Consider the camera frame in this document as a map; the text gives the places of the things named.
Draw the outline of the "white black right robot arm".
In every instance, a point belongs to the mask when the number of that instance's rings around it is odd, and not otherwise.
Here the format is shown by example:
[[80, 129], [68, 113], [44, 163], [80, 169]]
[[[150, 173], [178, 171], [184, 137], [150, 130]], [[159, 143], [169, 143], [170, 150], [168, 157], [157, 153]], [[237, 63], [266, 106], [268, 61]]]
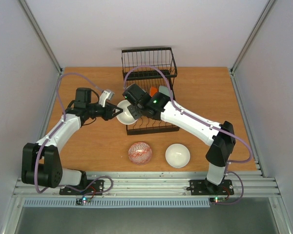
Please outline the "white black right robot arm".
[[171, 123], [208, 145], [206, 159], [209, 162], [209, 170], [203, 190], [211, 195], [223, 188], [226, 163], [236, 144], [236, 140], [228, 135], [234, 133], [230, 122], [220, 124], [204, 119], [183, 109], [170, 96], [161, 92], [151, 96], [137, 84], [128, 86], [123, 92], [123, 97], [129, 102], [128, 110], [132, 117], [144, 116]]

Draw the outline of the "aluminium rail frame front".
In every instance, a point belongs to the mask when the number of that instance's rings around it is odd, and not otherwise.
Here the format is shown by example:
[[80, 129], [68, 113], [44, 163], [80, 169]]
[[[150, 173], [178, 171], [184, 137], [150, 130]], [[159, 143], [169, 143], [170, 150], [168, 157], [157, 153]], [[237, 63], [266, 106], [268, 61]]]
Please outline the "aluminium rail frame front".
[[[110, 191], [104, 197], [190, 197], [186, 190], [192, 179], [204, 179], [206, 172], [87, 172], [87, 178], [109, 176], [104, 187]], [[280, 197], [275, 178], [264, 177], [260, 171], [236, 172], [229, 174], [232, 181], [233, 197]]]

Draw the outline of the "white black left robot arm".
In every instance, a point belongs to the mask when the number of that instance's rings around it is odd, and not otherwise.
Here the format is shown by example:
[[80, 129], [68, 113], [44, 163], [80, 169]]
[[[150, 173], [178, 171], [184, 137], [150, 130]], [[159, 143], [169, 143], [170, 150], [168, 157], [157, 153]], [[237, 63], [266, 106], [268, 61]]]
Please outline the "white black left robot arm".
[[59, 122], [50, 132], [35, 143], [27, 143], [22, 150], [21, 180], [32, 184], [38, 193], [48, 188], [70, 185], [77, 194], [88, 190], [85, 173], [80, 170], [64, 169], [60, 152], [68, 140], [89, 119], [98, 117], [105, 121], [115, 118], [122, 109], [110, 103], [114, 93], [103, 90], [101, 94], [91, 88], [78, 88], [75, 98], [67, 108]]

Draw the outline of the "plain mint green bowl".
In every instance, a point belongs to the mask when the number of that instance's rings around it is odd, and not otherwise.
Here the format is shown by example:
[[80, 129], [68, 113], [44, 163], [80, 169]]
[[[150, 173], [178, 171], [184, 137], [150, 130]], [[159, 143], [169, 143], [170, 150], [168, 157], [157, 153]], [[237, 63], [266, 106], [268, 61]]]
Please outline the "plain mint green bowl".
[[166, 86], [159, 86], [159, 92], [166, 95], [166, 96], [170, 96], [170, 90], [166, 87]]

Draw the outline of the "green circuit board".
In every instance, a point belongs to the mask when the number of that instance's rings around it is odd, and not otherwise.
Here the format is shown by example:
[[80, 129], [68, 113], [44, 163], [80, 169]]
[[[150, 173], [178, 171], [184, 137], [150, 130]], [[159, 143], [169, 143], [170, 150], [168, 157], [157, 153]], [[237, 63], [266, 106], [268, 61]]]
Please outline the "green circuit board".
[[218, 196], [211, 197], [209, 199], [210, 203], [222, 203], [222, 202], [225, 202], [226, 200], [227, 200], [226, 197], [218, 197]]
[[91, 198], [87, 198], [87, 197], [77, 198], [75, 204], [76, 205], [84, 205], [84, 204], [90, 203], [91, 200], [92, 200]]

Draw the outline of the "beige floral bowl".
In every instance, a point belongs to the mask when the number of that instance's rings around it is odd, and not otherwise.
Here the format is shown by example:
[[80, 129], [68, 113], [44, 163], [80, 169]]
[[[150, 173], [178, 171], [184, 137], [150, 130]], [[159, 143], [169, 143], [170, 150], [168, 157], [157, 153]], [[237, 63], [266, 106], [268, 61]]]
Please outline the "beige floral bowl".
[[131, 125], [135, 123], [137, 120], [131, 115], [130, 111], [128, 110], [128, 106], [130, 102], [127, 100], [122, 100], [118, 103], [117, 107], [122, 109], [122, 112], [119, 113], [116, 118], [117, 120], [124, 124], [124, 125]]

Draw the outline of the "orange bowl white inside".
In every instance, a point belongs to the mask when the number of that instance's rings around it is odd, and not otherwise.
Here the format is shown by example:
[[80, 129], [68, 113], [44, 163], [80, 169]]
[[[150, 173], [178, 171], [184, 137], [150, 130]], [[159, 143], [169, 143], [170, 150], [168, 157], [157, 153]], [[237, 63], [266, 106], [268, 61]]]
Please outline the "orange bowl white inside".
[[153, 97], [159, 90], [156, 87], [151, 86], [149, 94], [151, 97]]

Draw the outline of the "red white patterned bowl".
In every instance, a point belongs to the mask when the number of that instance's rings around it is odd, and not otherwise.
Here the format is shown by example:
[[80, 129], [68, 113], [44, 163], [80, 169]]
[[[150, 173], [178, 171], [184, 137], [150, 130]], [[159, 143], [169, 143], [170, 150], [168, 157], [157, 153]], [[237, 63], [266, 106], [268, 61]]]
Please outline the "red white patterned bowl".
[[135, 142], [128, 150], [128, 158], [136, 165], [145, 165], [152, 158], [152, 149], [145, 142]]

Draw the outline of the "right green circuit board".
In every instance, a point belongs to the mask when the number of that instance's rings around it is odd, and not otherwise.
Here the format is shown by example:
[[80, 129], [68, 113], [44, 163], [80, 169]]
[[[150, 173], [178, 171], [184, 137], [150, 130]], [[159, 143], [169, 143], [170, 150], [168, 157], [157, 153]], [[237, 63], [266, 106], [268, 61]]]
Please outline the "right green circuit board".
[[222, 203], [222, 202], [225, 202], [226, 200], [227, 200], [226, 197], [218, 197], [218, 196], [211, 197], [209, 199], [210, 203]]

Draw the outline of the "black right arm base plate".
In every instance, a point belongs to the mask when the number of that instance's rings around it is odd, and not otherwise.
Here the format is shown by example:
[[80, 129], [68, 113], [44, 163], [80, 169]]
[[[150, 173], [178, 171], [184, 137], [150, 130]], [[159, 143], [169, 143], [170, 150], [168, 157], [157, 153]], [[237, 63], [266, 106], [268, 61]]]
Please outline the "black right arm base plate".
[[234, 195], [232, 181], [223, 179], [219, 185], [214, 185], [206, 179], [193, 179], [189, 181], [187, 191], [191, 195]]

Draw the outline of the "left green circuit board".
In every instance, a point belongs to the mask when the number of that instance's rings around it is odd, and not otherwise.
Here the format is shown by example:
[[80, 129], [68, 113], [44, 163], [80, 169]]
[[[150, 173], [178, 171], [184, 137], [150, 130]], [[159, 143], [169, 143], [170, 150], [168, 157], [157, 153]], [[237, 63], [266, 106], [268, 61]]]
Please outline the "left green circuit board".
[[90, 203], [91, 200], [92, 200], [91, 198], [87, 198], [87, 197], [77, 198], [75, 204], [76, 205], [84, 205], [84, 204]]

